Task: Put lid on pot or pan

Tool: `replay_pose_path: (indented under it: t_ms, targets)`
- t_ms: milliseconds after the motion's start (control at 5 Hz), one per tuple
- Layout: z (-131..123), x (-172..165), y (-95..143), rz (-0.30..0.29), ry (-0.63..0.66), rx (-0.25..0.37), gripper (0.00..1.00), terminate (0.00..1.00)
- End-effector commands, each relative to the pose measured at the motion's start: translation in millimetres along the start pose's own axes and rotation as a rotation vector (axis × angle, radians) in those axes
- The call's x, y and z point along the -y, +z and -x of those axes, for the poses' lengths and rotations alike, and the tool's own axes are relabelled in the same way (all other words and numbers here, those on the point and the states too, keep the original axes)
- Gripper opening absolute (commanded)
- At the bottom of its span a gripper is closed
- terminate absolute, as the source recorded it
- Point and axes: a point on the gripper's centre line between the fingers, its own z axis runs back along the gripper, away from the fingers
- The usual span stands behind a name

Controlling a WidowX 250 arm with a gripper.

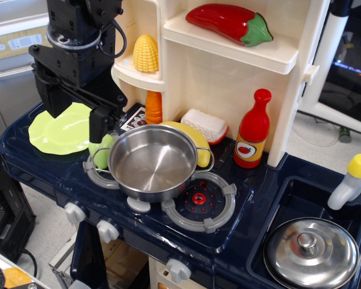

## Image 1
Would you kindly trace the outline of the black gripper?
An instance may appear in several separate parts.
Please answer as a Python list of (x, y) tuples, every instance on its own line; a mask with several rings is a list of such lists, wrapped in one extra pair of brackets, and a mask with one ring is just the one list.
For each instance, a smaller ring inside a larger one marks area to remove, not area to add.
[(127, 97), (112, 80), (116, 31), (90, 28), (80, 37), (70, 30), (49, 25), (49, 46), (32, 45), (29, 54), (35, 82), (47, 112), (58, 117), (71, 104), (72, 98), (91, 108), (90, 142), (100, 143), (104, 135), (120, 123)]

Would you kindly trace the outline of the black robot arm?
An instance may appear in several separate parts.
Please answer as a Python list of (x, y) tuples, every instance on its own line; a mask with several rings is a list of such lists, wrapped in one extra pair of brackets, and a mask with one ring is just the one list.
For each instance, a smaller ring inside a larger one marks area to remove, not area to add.
[(74, 100), (90, 107), (89, 139), (100, 143), (120, 123), (128, 100), (111, 76), (127, 45), (115, 18), (121, 1), (48, 1), (46, 37), (29, 54), (38, 93), (54, 118)]

